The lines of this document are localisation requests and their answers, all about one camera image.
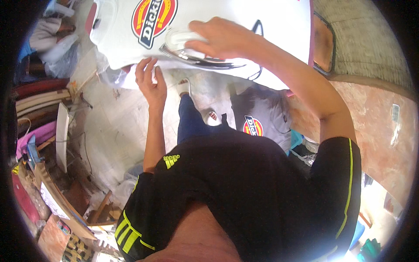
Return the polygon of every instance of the pink cloth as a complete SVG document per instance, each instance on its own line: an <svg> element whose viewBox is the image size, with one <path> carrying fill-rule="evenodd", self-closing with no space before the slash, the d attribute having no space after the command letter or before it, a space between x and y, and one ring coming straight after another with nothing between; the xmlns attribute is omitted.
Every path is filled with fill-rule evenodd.
<svg viewBox="0 0 419 262"><path fill-rule="evenodd" d="M26 136L18 139L18 146L16 150L16 157L20 159L23 154L27 153L26 145L28 144L29 139L32 135L35 135L35 144L40 145L48 139L52 138L55 135L55 130L57 129L57 122L51 122L46 125L43 125L32 132L29 132Z"/></svg>

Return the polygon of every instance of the blue cloth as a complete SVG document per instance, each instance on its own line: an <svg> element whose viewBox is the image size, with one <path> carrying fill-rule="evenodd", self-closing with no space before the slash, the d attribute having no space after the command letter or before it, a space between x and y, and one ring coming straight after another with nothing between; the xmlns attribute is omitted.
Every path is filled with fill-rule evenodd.
<svg viewBox="0 0 419 262"><path fill-rule="evenodd" d="M201 113L195 108L195 105L189 95L183 95L179 105L179 128L178 145L191 137L207 136L213 133L224 132L228 129L226 115L222 116L222 125L212 127L206 125L202 119Z"/></svg>
<svg viewBox="0 0 419 262"><path fill-rule="evenodd" d="M30 54L33 54L35 51L35 49L31 48L31 46L29 45L29 39L27 39L23 44L21 51L19 52L18 62L20 63L23 58Z"/></svg>

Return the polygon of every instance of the white floor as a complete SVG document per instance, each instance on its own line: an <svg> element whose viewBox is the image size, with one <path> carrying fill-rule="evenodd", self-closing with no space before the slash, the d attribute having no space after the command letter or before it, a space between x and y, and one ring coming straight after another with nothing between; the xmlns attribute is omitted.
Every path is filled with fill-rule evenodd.
<svg viewBox="0 0 419 262"><path fill-rule="evenodd" d="M123 180L124 173L144 158L147 138L148 104L139 90L113 89L99 81L94 56L94 44L84 32L84 22L93 1L83 1L76 8L76 33L80 37L77 70L71 77L75 89L81 88L84 98L93 109L78 111L70 126L70 133L86 132L86 150L95 182L102 189L113 190ZM163 113L166 152L177 144L180 98L176 84L188 77L196 108L205 115L210 109L219 117L227 113L228 123L235 128L230 94L241 93L253 82L228 75L201 70L167 70L164 77L168 87ZM84 141L80 140L80 154L87 163Z"/></svg>

